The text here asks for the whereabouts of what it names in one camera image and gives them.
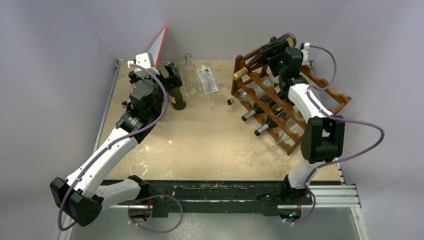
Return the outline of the gold capped red wine bottle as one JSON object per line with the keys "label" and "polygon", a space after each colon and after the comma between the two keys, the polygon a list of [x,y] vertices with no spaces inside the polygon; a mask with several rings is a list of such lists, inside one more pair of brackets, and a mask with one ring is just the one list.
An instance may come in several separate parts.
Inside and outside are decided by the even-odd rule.
{"label": "gold capped red wine bottle", "polygon": [[[270,45],[274,43],[288,43],[288,48],[293,48],[297,43],[297,39],[292,33],[288,32],[265,45]],[[233,74],[234,81],[241,79],[242,76],[246,75],[248,72],[252,72],[253,70],[256,70],[268,64],[268,61],[271,58],[263,59],[261,57],[261,47],[259,48],[258,53],[256,53],[248,63],[246,63],[243,67],[241,67]]]}

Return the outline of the dark green wine bottle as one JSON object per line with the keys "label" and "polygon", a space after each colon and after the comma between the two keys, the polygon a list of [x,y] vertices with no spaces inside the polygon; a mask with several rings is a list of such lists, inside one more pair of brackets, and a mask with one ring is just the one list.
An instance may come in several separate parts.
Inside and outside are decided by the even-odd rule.
{"label": "dark green wine bottle", "polygon": [[172,107],[177,111],[183,110],[187,103],[182,82],[168,80],[167,83],[169,85],[168,97]]}

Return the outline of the silver capped bottle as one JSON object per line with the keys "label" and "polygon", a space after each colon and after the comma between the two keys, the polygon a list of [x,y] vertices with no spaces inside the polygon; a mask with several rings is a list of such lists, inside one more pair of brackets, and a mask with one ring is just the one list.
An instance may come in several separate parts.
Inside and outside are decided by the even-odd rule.
{"label": "silver capped bottle", "polygon": [[[287,121],[290,118],[290,116],[282,109],[274,111],[273,113],[276,117],[280,117],[284,121]],[[254,131],[254,134],[256,136],[260,136],[263,132],[267,131],[268,129],[274,129],[278,127],[279,127],[278,124],[270,116],[268,116],[266,118],[265,123],[262,126],[260,126],[258,129],[256,129]]]}
{"label": "silver capped bottle", "polygon": [[[278,108],[278,105],[276,104],[276,102],[268,96],[264,95],[263,97],[260,98],[260,100],[267,103],[272,110]],[[265,111],[257,103],[254,103],[252,110],[244,114],[241,117],[241,119],[245,122],[249,118],[253,117],[255,114],[263,114],[264,112]]]}

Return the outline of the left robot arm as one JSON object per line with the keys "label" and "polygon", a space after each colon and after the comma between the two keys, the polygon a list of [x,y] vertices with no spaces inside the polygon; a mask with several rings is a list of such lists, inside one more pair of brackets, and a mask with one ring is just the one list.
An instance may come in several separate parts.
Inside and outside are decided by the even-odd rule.
{"label": "left robot arm", "polygon": [[101,183],[112,169],[139,145],[164,117],[168,108],[169,91],[181,87],[183,81],[172,62],[164,67],[164,77],[154,66],[146,67],[134,62],[134,89],[129,95],[129,107],[111,131],[105,142],[77,170],[50,183],[55,204],[59,208],[57,226],[66,231],[78,224],[92,223],[103,209],[122,202],[134,201],[138,205],[153,199],[149,184],[136,175],[112,185]]}

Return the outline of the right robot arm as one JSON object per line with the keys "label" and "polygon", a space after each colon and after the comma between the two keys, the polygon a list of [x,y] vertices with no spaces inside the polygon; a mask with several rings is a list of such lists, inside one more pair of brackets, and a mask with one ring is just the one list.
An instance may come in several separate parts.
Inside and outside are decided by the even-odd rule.
{"label": "right robot arm", "polygon": [[345,123],[341,116],[334,116],[312,92],[312,85],[300,74],[304,58],[303,50],[291,47],[287,42],[270,43],[260,48],[262,56],[278,77],[284,96],[298,108],[306,129],[301,142],[302,159],[295,170],[288,174],[287,186],[280,196],[288,204],[300,198],[319,167],[340,157],[343,152]]}

